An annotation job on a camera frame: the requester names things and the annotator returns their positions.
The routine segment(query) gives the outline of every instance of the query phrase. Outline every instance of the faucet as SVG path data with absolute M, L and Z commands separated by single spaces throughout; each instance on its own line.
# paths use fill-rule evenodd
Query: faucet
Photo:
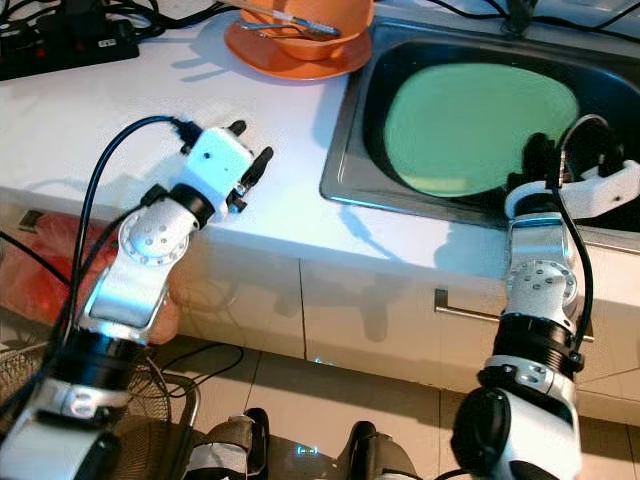
M 538 0 L 507 0 L 509 16 L 504 21 L 503 30 L 514 37 L 523 37 L 531 25 L 537 4 Z

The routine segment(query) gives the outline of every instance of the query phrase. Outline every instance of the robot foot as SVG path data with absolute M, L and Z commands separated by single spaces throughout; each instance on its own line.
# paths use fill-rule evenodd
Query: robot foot
M 371 422 L 354 425 L 349 458 L 349 480 L 420 480 L 403 448 Z
M 269 418 L 261 408 L 216 425 L 191 453 L 184 480 L 266 480 Z

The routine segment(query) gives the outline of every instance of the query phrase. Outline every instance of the red plastic bag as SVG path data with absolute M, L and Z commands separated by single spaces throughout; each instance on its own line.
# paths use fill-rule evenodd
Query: red plastic bag
M 71 215 L 46 213 L 38 218 L 36 233 L 14 234 L 21 243 L 51 263 L 67 279 L 75 246 L 78 219 Z M 91 224 L 87 230 L 85 257 L 104 227 Z M 80 286 L 78 306 L 84 305 L 98 275 L 109 266 L 117 254 L 117 231 L 100 250 Z M 53 324 L 67 298 L 68 287 L 18 248 L 3 242 L 0 261 L 0 306 L 25 318 Z M 178 309 L 167 299 L 154 325 L 152 342 L 164 343 L 175 336 Z

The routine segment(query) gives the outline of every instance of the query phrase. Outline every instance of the cabinet handle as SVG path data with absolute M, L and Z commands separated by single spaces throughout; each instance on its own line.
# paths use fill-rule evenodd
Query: cabinet handle
M 433 310 L 436 313 L 449 313 L 451 315 L 457 315 L 459 317 L 471 318 L 473 320 L 482 320 L 483 322 L 500 323 L 500 317 L 497 315 L 490 315 L 488 313 L 475 312 L 473 310 L 466 310 L 464 308 L 450 307 L 449 306 L 449 291 L 441 288 L 436 288 L 433 301 Z M 593 343 L 593 325 L 589 325 L 587 333 L 584 336 L 584 341 L 587 343 Z

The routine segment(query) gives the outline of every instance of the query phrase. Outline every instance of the tiled floor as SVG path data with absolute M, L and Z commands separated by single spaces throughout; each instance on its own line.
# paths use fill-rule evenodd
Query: tiled floor
M 198 348 L 178 338 L 163 347 L 160 364 Z M 237 352 L 222 347 L 176 365 L 181 372 L 211 372 Z M 455 412 L 463 396 L 416 384 L 366 375 L 278 355 L 247 351 L 235 369 L 202 387 L 197 427 L 207 431 L 229 415 L 259 406 L 272 433 L 270 479 L 345 478 L 345 447 L 358 420 L 372 421 L 391 435 L 425 480 L 456 468 L 449 448 Z M 581 480 L 640 480 L 640 429 L 581 419 Z M 300 455 L 299 446 L 317 447 Z

